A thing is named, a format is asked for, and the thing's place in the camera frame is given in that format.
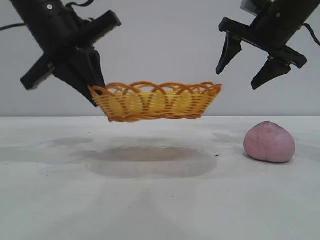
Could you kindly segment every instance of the white table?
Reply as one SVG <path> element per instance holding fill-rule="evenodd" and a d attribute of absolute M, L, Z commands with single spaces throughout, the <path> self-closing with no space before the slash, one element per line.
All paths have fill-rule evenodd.
<path fill-rule="evenodd" d="M 294 160 L 244 155 L 262 121 Z M 0 118 L 1 240 L 319 240 L 320 117 Z"/>

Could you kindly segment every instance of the robotic arm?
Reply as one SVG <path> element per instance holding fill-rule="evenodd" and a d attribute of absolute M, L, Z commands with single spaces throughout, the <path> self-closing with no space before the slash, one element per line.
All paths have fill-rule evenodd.
<path fill-rule="evenodd" d="M 241 8 L 257 17 L 250 26 L 226 17 L 222 20 L 219 29 L 226 32 L 226 37 L 216 73 L 221 74 L 241 52 L 242 41 L 269 53 L 267 62 L 251 82 L 254 90 L 288 74 L 291 64 L 301 69 L 308 60 L 286 44 L 319 5 L 320 0 L 243 0 Z"/>
<path fill-rule="evenodd" d="M 99 53 L 93 47 L 104 35 L 121 26 L 112 11 L 97 19 L 81 19 L 72 5 L 86 7 L 94 0 L 66 6 L 60 0 L 10 0 L 44 54 L 21 78 L 27 90 L 38 87 L 50 75 L 69 84 L 94 106 L 88 89 L 104 87 Z"/>
<path fill-rule="evenodd" d="M 44 52 L 21 78 L 24 87 L 35 89 L 48 76 L 54 75 L 96 106 L 88 85 L 104 87 L 105 82 L 100 56 L 93 45 L 121 26 L 116 14 L 108 11 L 98 19 L 83 20 L 72 8 L 72 5 L 86 7 L 94 0 L 66 6 L 61 0 L 10 1 Z M 269 53 L 267 62 L 251 83 L 254 90 L 288 74 L 291 64 L 302 68 L 307 63 L 306 57 L 286 44 L 302 25 L 306 25 L 304 22 L 319 5 L 320 0 L 243 0 L 241 8 L 256 18 L 250 26 L 226 17 L 222 20 L 219 30 L 226 32 L 226 37 L 216 73 L 221 74 L 242 50 L 242 41 Z"/>

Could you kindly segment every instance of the gray wall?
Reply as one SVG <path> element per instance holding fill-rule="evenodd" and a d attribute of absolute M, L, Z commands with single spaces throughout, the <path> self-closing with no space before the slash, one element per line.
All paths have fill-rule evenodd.
<path fill-rule="evenodd" d="M 225 41 L 218 31 L 222 18 L 245 24 L 254 19 L 240 5 L 241 0 L 96 0 L 76 11 L 97 18 L 111 9 L 123 23 L 96 44 L 106 83 L 213 81 L 223 91 L 207 115 L 319 115 L 320 47 L 304 28 L 289 43 L 308 58 L 303 69 L 293 66 L 290 74 L 252 91 L 250 82 L 268 55 L 243 43 L 243 51 L 216 75 Z M 320 9 L 308 20 L 320 37 L 319 21 Z M 10 2 L 1 0 L 0 25 L 19 22 Z M 103 116 L 54 77 L 25 91 L 20 77 L 42 55 L 27 29 L 0 32 L 0 43 L 1 116 Z"/>

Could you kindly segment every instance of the woven basket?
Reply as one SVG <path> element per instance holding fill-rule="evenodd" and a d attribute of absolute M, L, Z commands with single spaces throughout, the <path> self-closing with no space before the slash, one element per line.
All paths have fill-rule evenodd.
<path fill-rule="evenodd" d="M 133 123 L 156 119 L 197 119 L 222 90 L 221 84 L 164 83 L 141 81 L 131 85 L 111 83 L 89 86 L 96 104 L 110 122 Z"/>

